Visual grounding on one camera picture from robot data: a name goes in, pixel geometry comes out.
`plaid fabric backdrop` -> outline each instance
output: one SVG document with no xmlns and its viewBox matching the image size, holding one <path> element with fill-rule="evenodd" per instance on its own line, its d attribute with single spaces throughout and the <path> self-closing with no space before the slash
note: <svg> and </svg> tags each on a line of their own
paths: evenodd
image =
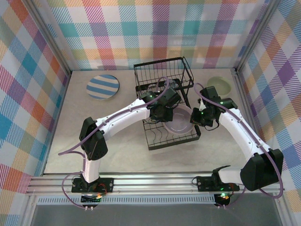
<svg viewBox="0 0 301 226">
<path fill-rule="evenodd" d="M 35 0 L 70 67 L 131 69 L 185 56 L 233 67 L 269 0 Z"/>
<path fill-rule="evenodd" d="M 259 133 L 284 154 L 283 180 L 301 225 L 301 0 L 282 0 L 243 70 Z"/>
<path fill-rule="evenodd" d="M 21 0 L 0 1 L 0 226 L 17 224 L 53 135 L 67 76 Z"/>
</svg>

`striped plate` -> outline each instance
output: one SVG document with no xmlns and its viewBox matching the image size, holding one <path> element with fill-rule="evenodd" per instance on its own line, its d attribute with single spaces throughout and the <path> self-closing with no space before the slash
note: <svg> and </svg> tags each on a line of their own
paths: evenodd
<svg viewBox="0 0 301 226">
<path fill-rule="evenodd" d="M 118 79 L 108 74 L 98 75 L 87 84 L 87 93 L 96 99 L 108 99 L 114 96 L 118 90 Z"/>
</svg>

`dish rack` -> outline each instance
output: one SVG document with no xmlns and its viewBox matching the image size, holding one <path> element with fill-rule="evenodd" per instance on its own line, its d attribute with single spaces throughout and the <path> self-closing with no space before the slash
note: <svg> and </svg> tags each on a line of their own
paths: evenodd
<svg viewBox="0 0 301 226">
<path fill-rule="evenodd" d="M 134 65 L 136 94 L 140 97 L 147 90 L 155 87 L 160 77 L 165 76 L 170 80 L 171 86 L 180 94 L 180 104 L 185 104 L 191 108 L 187 94 L 189 88 L 193 87 L 193 75 L 187 69 L 189 67 L 184 57 L 157 60 Z M 166 82 L 159 82 L 159 89 L 165 88 Z M 201 131 L 198 126 L 194 126 L 190 133 L 184 135 L 174 135 L 169 133 L 162 122 L 152 123 L 143 120 L 145 137 L 149 150 L 156 150 L 173 145 L 183 144 L 194 140 L 199 140 Z"/>
</svg>

